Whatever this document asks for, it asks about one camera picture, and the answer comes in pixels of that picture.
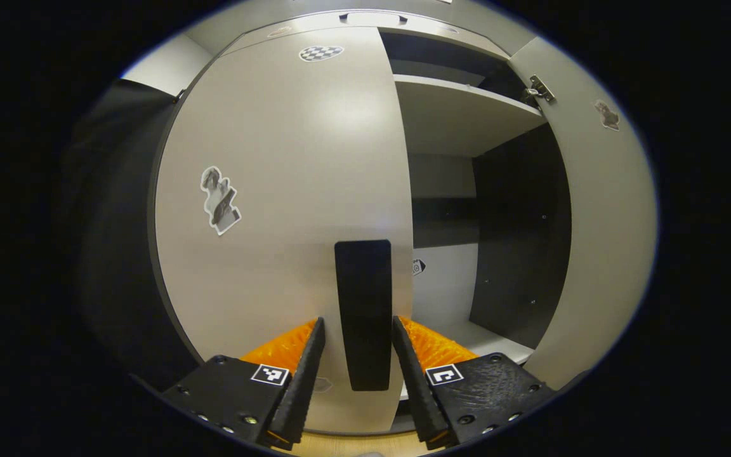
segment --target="white shelf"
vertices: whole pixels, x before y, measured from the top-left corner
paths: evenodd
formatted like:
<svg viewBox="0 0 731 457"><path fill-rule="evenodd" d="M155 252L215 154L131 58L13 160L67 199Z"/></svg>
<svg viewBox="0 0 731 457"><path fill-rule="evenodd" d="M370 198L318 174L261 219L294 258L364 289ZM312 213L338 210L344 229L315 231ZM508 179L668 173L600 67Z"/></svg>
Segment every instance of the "white shelf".
<svg viewBox="0 0 731 457"><path fill-rule="evenodd" d="M536 108L466 84L394 75L410 154L481 156L546 119Z"/></svg>
<svg viewBox="0 0 731 457"><path fill-rule="evenodd" d="M441 335L463 345L478 356L492 354L493 352L500 352L508 358L513 359L513 361L519 365L527 361L530 355L534 352L534 349L525 347L525 345L518 344L515 341L508 340L503 336L496 335L495 333L484 329L484 327L473 324L472 322L461 322L459 324L452 324L447 327L432 330L435 330L436 332L441 333ZM408 390L403 384L400 400L407 399Z"/></svg>

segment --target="checkered sticker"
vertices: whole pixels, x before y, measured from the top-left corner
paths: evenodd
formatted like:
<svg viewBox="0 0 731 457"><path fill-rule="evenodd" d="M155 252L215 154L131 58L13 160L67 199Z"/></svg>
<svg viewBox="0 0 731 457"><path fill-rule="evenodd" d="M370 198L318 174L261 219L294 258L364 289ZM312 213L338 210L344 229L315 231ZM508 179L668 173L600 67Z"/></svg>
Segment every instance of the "checkered sticker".
<svg viewBox="0 0 731 457"><path fill-rule="evenodd" d="M430 385L447 384L449 382L461 381L464 379L464 376L461 376L456 365L453 364L428 368L425 371L427 373L427 378L430 380Z"/></svg>
<svg viewBox="0 0 731 457"><path fill-rule="evenodd" d="M310 46L307 49L301 50L298 55L305 62L319 62L340 55L342 52L342 46Z"/></svg>
<svg viewBox="0 0 731 457"><path fill-rule="evenodd" d="M253 381L263 382L264 384L284 385L287 381L287 368L270 367L270 365L258 365L258 370L253 373Z"/></svg>

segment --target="wooden floor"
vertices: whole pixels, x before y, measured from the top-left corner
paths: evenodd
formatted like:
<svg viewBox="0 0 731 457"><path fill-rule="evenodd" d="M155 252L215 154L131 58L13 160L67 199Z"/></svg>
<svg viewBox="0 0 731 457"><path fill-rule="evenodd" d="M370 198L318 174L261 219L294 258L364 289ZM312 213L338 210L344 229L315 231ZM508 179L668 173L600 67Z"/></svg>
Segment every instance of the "wooden floor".
<svg viewBox="0 0 731 457"><path fill-rule="evenodd" d="M369 452L378 452L385 457L417 457L429 454L416 432L380 435L374 437L340 437L304 433L301 443L292 451L282 451L300 457L356 457Z"/></svg>

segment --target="door hinge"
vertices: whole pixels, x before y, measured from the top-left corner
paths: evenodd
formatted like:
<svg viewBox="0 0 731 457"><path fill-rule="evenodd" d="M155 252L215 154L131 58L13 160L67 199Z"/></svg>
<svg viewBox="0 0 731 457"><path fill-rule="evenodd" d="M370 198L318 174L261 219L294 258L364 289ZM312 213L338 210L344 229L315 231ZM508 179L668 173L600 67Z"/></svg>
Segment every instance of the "door hinge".
<svg viewBox="0 0 731 457"><path fill-rule="evenodd" d="M520 101L528 102L528 104L534 106L537 105L536 103L534 103L534 98L536 96L538 96L539 98L543 98L547 102L555 101L556 97L554 93L549 90L549 87L546 87L546 85L543 84L543 81L540 81L540 78L538 78L537 75L531 75L529 81L532 82L532 87L530 89L524 90L523 96L520 98Z"/></svg>

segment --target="open cabinet door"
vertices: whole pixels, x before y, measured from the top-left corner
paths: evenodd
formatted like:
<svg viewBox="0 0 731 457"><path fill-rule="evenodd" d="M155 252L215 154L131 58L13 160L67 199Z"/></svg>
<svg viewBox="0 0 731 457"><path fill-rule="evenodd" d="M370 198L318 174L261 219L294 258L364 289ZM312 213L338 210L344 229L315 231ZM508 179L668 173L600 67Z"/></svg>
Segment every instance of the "open cabinet door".
<svg viewBox="0 0 731 457"><path fill-rule="evenodd" d="M510 59L531 86L563 155L571 194L571 252L563 292L526 364L552 388L596 364L626 329L647 287L657 203L647 156L612 96L569 56L541 38Z"/></svg>
<svg viewBox="0 0 731 457"><path fill-rule="evenodd" d="M312 46L328 49L303 52ZM209 167L236 191L240 219L221 235L201 188ZM203 359L241 357L322 316L319 376L331 388L313 395L305 428L391 427L402 385L397 356L388 390L352 390L334 262L337 242L389 240L392 314L410 316L408 159L377 29L303 32L216 60L172 125L155 223L164 288Z"/></svg>

